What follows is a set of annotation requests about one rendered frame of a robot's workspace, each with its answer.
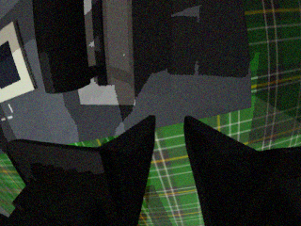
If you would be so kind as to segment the beige square tile with black centre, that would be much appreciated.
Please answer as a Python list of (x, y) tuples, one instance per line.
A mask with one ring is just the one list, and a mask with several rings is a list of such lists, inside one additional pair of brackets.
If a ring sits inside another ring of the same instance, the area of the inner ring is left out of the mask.
[(16, 22), (0, 30), (0, 102), (37, 89), (20, 41)]

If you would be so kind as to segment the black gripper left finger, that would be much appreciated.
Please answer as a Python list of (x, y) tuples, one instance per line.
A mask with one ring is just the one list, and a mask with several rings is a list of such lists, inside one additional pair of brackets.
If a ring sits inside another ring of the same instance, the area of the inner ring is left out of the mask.
[(110, 226), (136, 226), (151, 172), (154, 116), (99, 147), (13, 139), (8, 158), (24, 185), (95, 197)]

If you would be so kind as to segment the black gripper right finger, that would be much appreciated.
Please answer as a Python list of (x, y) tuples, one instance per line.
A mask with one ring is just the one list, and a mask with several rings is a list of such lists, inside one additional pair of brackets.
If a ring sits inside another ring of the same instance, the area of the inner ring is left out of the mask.
[(204, 226), (245, 226), (279, 181), (301, 176), (301, 146), (256, 151), (193, 117), (183, 131)]

